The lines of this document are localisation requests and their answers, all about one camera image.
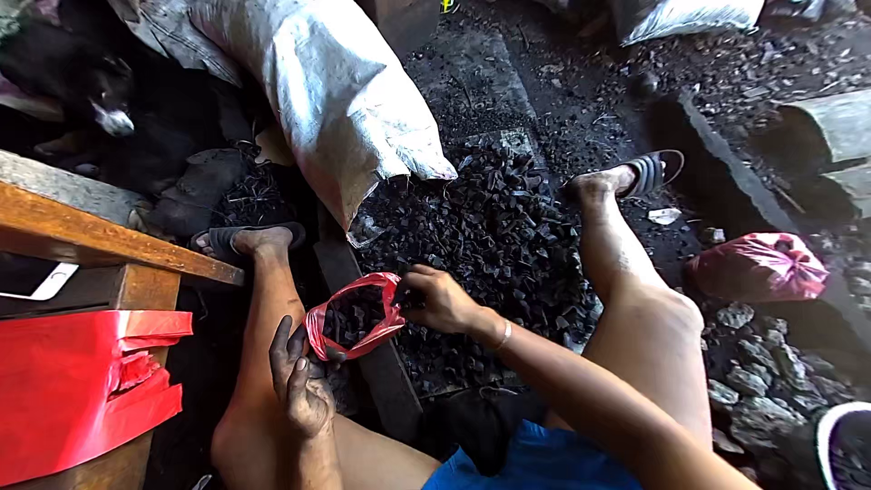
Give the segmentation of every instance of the slipper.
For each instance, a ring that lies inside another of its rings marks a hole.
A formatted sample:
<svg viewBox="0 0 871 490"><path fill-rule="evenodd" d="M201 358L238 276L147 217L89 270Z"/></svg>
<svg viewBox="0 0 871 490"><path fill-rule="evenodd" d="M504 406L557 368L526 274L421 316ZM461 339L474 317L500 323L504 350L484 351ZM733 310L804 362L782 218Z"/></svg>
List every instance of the slipper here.
<svg viewBox="0 0 871 490"><path fill-rule="evenodd" d="M187 247L195 252L202 253L201 246L197 243L197 239L202 235L209 235L209 247L215 252L215 257L231 265L240 265L245 263L247 255L242 255L233 248L233 236L236 232L242 230L258 230L284 227L294 234L294 240L287 247L290 252L300 247L306 241L306 229L296 221L288 221L286 223L278 223L274 225L265 225L261 227L227 227L227 228L209 228L206 231L201 231L191 237Z"/></svg>
<svg viewBox="0 0 871 490"><path fill-rule="evenodd" d="M665 160L664 169L662 168L663 157L667 154L674 155L676 159L679 159L679 163L675 165L673 161ZM615 165L614 167L631 165L638 174L638 178L632 187L618 197L641 197L648 195L651 191L659 189L677 178L680 171L684 169L684 163L684 154L678 150L660 150Z"/></svg>

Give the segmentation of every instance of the white smartphone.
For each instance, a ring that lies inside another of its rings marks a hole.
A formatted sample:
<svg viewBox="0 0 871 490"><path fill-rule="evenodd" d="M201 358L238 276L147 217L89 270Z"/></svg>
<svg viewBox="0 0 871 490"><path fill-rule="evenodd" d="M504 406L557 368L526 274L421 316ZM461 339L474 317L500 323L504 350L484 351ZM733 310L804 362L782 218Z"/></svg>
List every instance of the white smartphone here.
<svg viewBox="0 0 871 490"><path fill-rule="evenodd" d="M74 263L0 253L0 296L32 301L52 299L76 269L78 265Z"/></svg>

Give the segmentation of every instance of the person's left hand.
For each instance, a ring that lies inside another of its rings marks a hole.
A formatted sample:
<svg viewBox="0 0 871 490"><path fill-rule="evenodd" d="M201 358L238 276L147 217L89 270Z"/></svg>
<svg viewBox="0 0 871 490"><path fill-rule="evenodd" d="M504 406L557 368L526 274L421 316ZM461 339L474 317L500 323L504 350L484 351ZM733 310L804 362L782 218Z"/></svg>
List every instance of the person's left hand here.
<svg viewBox="0 0 871 490"><path fill-rule="evenodd" d="M300 325L291 336L293 322L289 315L281 319L269 347L269 364L275 394L291 426L313 439L332 430L335 402L322 370L302 355L306 328Z"/></svg>

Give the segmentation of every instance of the leg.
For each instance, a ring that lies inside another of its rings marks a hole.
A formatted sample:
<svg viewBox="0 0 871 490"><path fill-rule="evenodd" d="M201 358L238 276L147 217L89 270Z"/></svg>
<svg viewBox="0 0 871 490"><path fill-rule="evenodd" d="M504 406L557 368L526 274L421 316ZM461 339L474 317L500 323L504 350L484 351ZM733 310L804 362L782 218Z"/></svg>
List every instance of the leg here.
<svg viewBox="0 0 871 490"><path fill-rule="evenodd" d="M213 464L230 488L286 484L282 461L292 457L293 441L273 391L268 351L282 317L291 315L296 329L305 315L287 263L291 240L286 228L241 231L233 238L234 247L254 259L254 291L236 388L212 440ZM200 245L210 251L207 243ZM345 488L420 488L439 467L435 459L341 416L335 435Z"/></svg>
<svg viewBox="0 0 871 490"><path fill-rule="evenodd" d="M670 289L620 214L616 193L635 173L628 166L584 175L580 193L584 270L605 306L584 356L644 393L711 444L711 415L699 337L704 321L687 297Z"/></svg>

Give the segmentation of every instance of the dirty foot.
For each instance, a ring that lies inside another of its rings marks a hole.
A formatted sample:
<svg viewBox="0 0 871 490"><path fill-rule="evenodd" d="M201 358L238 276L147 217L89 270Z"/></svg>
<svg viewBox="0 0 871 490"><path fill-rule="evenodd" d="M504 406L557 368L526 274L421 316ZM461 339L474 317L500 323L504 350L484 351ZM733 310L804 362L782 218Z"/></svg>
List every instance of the dirty foot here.
<svg viewBox="0 0 871 490"><path fill-rule="evenodd" d="M233 235L233 249L243 255L253 255L259 249L277 248L287 250L294 241L294 234L284 227L269 229L240 230ZM218 258L209 243L209 234L204 234L196 240L200 251L204 255Z"/></svg>
<svg viewBox="0 0 871 490"><path fill-rule="evenodd" d="M565 194L570 201L580 202L585 196L602 197L614 194L625 195L638 179L638 172L631 165L620 165L601 172L579 175L565 185Z"/></svg>

